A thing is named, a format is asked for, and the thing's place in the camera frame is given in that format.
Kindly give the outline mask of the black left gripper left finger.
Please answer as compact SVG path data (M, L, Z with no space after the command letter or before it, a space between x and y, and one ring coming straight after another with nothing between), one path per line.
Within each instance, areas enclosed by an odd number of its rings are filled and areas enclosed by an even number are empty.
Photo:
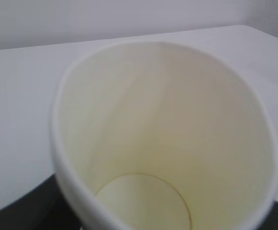
M82 225L52 175L0 210L0 230L80 230Z

